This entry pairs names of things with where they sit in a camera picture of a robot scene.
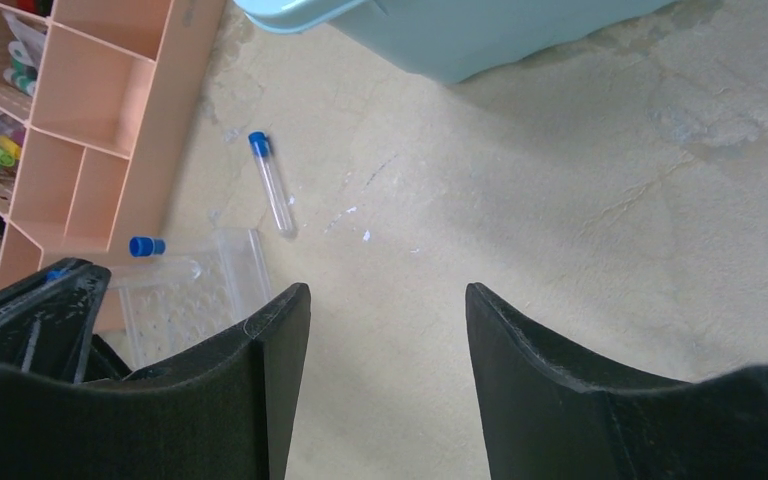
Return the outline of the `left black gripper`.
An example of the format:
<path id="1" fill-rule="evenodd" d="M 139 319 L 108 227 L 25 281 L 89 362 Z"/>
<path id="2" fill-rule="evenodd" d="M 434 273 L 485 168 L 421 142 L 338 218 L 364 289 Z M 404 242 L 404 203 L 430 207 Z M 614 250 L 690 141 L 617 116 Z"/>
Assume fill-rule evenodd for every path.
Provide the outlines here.
<path id="1" fill-rule="evenodd" d="M 0 291 L 0 364 L 80 384 L 132 373 L 93 332 L 109 269 L 66 258 Z"/>

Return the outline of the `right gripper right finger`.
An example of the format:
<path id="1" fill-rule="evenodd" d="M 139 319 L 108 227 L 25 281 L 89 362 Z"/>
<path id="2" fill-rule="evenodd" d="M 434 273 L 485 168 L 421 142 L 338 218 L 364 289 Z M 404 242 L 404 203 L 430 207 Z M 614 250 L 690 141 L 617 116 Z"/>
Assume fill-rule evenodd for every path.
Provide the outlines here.
<path id="1" fill-rule="evenodd" d="M 495 479 L 768 479 L 768 365 L 688 383 L 597 354 L 483 284 L 468 343 Z"/>

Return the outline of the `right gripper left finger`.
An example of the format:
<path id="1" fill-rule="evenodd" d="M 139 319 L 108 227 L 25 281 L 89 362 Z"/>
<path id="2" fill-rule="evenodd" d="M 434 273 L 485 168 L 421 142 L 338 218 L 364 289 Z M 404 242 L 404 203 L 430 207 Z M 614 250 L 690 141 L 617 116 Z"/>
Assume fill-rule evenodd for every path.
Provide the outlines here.
<path id="1" fill-rule="evenodd" d="M 0 364 L 0 479 L 281 479 L 310 325 L 310 289 L 295 283 L 121 380 Z"/>

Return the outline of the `teal plastic bin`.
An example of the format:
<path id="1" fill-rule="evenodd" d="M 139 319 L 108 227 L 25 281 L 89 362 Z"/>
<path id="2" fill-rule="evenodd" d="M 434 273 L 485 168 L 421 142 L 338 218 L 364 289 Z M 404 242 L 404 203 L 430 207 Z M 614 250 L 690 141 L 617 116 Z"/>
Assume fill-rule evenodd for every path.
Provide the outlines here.
<path id="1" fill-rule="evenodd" d="M 328 24 L 401 70 L 443 84 L 665 7 L 661 0 L 240 1 L 264 31 Z"/>

